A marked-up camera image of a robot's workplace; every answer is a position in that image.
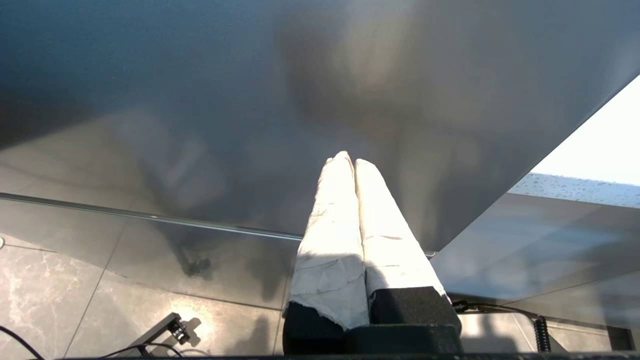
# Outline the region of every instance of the marble floor tile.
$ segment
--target marble floor tile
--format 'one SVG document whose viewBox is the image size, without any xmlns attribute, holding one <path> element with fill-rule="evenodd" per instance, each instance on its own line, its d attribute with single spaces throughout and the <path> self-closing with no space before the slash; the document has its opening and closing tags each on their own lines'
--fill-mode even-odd
<svg viewBox="0 0 640 360">
<path fill-rule="evenodd" d="M 46 359 L 62 357 L 100 279 L 102 269 L 55 252 L 0 249 L 0 323 L 22 336 Z M 0 337 L 6 360 L 33 356 Z"/>
<path fill-rule="evenodd" d="M 108 270 L 168 291 L 281 309 L 298 245 L 132 219 Z M 198 274 L 187 274 L 186 263 L 197 261 L 210 265 Z"/>
<path fill-rule="evenodd" d="M 67 356 L 101 356 L 124 348 L 171 312 L 181 315 L 193 336 L 189 343 L 176 346 L 185 356 L 273 351 L 279 311 L 149 288 L 107 271 Z M 168 333 L 158 341 L 176 345 Z"/>
</svg>

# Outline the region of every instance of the tile grout line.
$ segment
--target tile grout line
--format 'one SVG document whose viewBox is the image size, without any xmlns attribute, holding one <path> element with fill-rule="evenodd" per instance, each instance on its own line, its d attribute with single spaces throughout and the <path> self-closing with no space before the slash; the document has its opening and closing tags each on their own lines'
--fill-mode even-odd
<svg viewBox="0 0 640 360">
<path fill-rule="evenodd" d="M 124 234 L 124 231 L 127 228 L 128 224 L 129 224 L 129 220 L 127 219 L 127 221 L 122 226 L 122 230 L 120 230 L 120 234 L 118 235 L 118 239 L 117 239 L 115 245 L 113 246 L 113 250 L 111 251 L 111 254 L 109 255 L 109 259 L 107 260 L 107 263 L 104 265 L 104 268 L 102 269 L 102 273 L 100 274 L 100 278 L 98 278 L 98 281 L 95 283 L 95 287 L 93 288 L 93 292 L 91 293 L 91 297 L 89 298 L 89 301 L 86 303 L 86 308 L 84 309 L 84 311 L 82 313 L 82 316 L 80 317 L 80 321 L 78 321 L 78 325 L 76 327 L 76 330 L 74 331 L 73 336 L 71 336 L 71 340 L 69 341 L 69 345 L 67 346 L 67 349 L 65 350 L 65 354 L 62 356 L 62 358 L 67 357 L 67 353 L 69 352 L 69 349 L 71 348 L 71 345 L 74 343 L 74 339 L 76 338 L 78 330 L 80 329 L 80 325 L 82 324 L 82 321 L 84 320 L 84 316 L 86 315 L 87 310 L 89 310 L 89 306 L 91 305 L 91 301 L 93 300 L 93 296 L 95 295 L 95 292 L 98 290 L 98 286 L 100 286 L 100 282 L 102 281 L 102 277 L 104 276 L 104 272 L 107 271 L 107 267 L 109 266 L 109 262 L 111 261 L 111 258 L 113 257 L 113 254 L 116 252 L 116 249 L 118 248 L 118 244 L 120 243 L 120 239 L 122 238 L 122 235 Z"/>
<path fill-rule="evenodd" d="M 206 297 L 206 296 L 201 296 L 201 295 L 194 295 L 194 294 L 189 294 L 189 293 L 181 293 L 179 291 L 172 291 L 172 290 L 167 290 L 164 288 L 157 288 L 155 286 L 144 286 L 148 289 L 155 289 L 155 290 L 161 290 L 167 293 L 173 293 L 173 294 L 177 294 L 177 295 L 183 295 L 183 296 L 189 296 L 189 297 L 196 297 L 199 299 L 205 299 L 205 300 L 213 300 L 213 301 L 218 301 L 218 302 L 226 302 L 227 304 L 233 304 L 233 305 L 239 305 L 239 306 L 248 306 L 248 307 L 256 307 L 257 309 L 264 309 L 264 310 L 273 310 L 273 311 L 281 311 L 282 309 L 277 309 L 275 307 L 269 307 L 269 306 L 260 306 L 260 305 L 254 305 L 254 304 L 246 304 L 244 302 L 237 302 L 237 301 L 231 301 L 231 300 L 222 300 L 222 299 L 216 299 L 213 297 Z"/>
</svg>

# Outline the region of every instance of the white cloth wrap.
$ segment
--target white cloth wrap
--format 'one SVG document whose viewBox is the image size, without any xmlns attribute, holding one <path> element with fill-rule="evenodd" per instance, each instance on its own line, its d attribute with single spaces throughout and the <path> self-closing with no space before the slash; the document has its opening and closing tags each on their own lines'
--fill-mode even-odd
<svg viewBox="0 0 640 360">
<path fill-rule="evenodd" d="M 358 198 L 345 151 L 326 161 L 318 179 L 289 302 L 313 307 L 344 330 L 369 324 Z"/>
<path fill-rule="evenodd" d="M 446 297 L 378 168 L 357 159 L 355 174 L 367 296 L 378 289 L 433 286 Z"/>
</svg>

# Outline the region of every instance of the gray floor tile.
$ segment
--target gray floor tile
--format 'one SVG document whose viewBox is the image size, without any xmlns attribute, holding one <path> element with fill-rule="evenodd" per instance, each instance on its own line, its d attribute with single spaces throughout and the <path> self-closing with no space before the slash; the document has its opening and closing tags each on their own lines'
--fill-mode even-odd
<svg viewBox="0 0 640 360">
<path fill-rule="evenodd" d="M 124 348 L 169 313 L 196 336 L 177 348 L 188 356 L 270 355 L 279 312 L 170 293 L 105 272 L 67 356 L 99 356 Z M 171 345 L 167 334 L 159 339 Z"/>
<path fill-rule="evenodd" d="M 80 323 L 102 269 L 41 250 L 0 249 L 0 323 L 30 343 L 46 359 L 62 357 Z M 33 356 L 7 336 L 3 359 Z"/>
<path fill-rule="evenodd" d="M 280 309 L 291 276 L 296 241 L 131 220 L 108 270 L 169 291 Z M 185 260 L 210 267 L 188 275 Z"/>
<path fill-rule="evenodd" d="M 460 339 L 465 352 L 537 351 L 533 325 L 524 315 L 465 313 L 459 318 L 462 322 Z"/>
<path fill-rule="evenodd" d="M 591 329 L 585 331 L 568 330 L 549 326 L 549 336 L 569 352 L 609 352 L 611 341 L 608 335 L 594 334 Z"/>
<path fill-rule="evenodd" d="M 9 245 L 40 247 L 104 268 L 127 218 L 0 200 Z"/>
</svg>

